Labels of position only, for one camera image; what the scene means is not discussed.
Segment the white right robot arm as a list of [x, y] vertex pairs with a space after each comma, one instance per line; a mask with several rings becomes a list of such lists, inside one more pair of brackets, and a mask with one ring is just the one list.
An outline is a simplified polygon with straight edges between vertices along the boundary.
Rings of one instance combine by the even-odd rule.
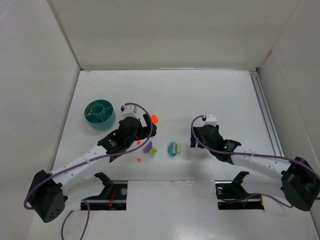
[[248, 171], [239, 172], [233, 180], [216, 184], [216, 196], [226, 204], [241, 203], [258, 195], [278, 201], [285, 199], [286, 207], [310, 211], [320, 193], [320, 176], [301, 157], [254, 153], [241, 143], [223, 139], [219, 125], [205, 124], [190, 128], [191, 148], [207, 149], [217, 160], [258, 172], [274, 180], [250, 180]]

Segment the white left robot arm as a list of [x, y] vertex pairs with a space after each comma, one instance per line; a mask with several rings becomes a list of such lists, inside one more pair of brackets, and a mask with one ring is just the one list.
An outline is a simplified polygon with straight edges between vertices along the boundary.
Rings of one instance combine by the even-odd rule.
[[52, 222], [73, 202], [91, 196], [107, 196], [111, 192], [112, 180], [102, 172], [107, 164], [131, 152], [136, 141], [147, 142], [157, 133], [157, 126], [148, 114], [140, 119], [128, 116], [119, 121], [117, 129], [78, 159], [47, 173], [37, 172], [31, 182], [25, 201], [44, 223]]

